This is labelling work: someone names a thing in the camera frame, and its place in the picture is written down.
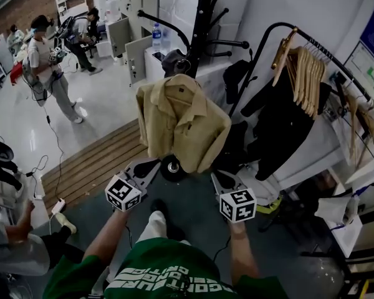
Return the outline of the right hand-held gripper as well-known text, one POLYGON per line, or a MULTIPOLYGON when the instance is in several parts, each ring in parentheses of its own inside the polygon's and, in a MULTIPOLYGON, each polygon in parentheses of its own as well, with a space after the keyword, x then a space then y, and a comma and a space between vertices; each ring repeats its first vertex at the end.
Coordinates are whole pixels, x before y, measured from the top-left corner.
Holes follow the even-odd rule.
POLYGON ((219 213, 231 223, 253 219, 257 199, 251 188, 241 179, 227 171, 214 171, 211 180, 217 194, 219 213))

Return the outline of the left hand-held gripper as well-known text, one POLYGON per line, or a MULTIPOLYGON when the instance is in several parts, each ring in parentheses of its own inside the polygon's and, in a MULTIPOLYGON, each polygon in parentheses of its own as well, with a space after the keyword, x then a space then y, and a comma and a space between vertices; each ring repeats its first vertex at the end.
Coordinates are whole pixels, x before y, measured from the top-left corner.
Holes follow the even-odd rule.
POLYGON ((114 175, 105 188, 107 201, 121 212, 140 204, 146 197, 146 188, 161 166, 159 159, 133 160, 125 169, 114 175))

